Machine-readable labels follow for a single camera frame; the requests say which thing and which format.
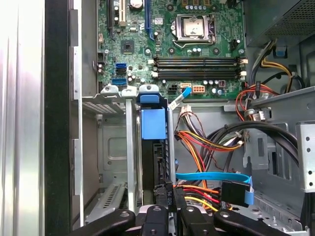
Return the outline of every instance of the orange wire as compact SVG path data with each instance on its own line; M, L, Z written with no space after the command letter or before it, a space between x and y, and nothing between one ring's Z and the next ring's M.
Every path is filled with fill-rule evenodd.
M205 192L219 194L218 191L215 191L215 190L212 190L212 189L207 189L207 188L202 188L202 187L194 186L194 185L173 185L173 187L177 187L177 186L184 187L184 188L195 188L195 189L199 189L199 190L202 190L202 191L205 191Z

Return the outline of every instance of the capacitor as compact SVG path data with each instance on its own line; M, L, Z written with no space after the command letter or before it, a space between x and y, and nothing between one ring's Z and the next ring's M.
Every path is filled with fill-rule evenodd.
M115 15L118 15L119 14L119 7L115 6L114 11L115 11Z
M114 18L114 22L115 22L116 25L118 25L118 23L119 23L119 18L118 18L118 17L115 17L115 18Z
M134 10L140 10L143 7L142 0L130 0L130 7Z

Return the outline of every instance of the sata port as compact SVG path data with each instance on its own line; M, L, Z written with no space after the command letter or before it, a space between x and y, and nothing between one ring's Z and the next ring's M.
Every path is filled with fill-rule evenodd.
M191 83L180 83L180 87L181 87L181 89L191 87Z
M124 69L124 68L116 69L116 74L126 74L126 73L127 73L127 69Z

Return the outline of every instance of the pcie slot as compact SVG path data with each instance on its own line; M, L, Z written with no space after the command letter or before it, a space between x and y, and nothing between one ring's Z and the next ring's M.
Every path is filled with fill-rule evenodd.
M110 38L115 41L113 34L113 3L112 0L107 0L107 14L106 14L106 22L107 22L107 30L109 32Z
M127 26L126 0L119 0L119 25L121 27Z
M145 15L145 30L149 34L149 37L152 41L154 41L153 38L153 32L151 29L151 0L145 0L144 1L144 15Z

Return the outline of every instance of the blue plastic tab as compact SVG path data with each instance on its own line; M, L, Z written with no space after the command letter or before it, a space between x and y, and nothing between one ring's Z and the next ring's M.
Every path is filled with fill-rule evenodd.
M145 140L166 139L164 108L141 110L141 136Z
M230 180L250 183L251 177L244 174L237 173L222 173L222 172L202 172L202 173L176 173L176 178L183 180Z
M252 192L245 191L244 202L248 205L254 205L254 191Z
M182 93L184 98L187 97L190 94L191 94L191 87L185 88L184 92Z
M142 95L140 96L140 103L159 103L158 95Z

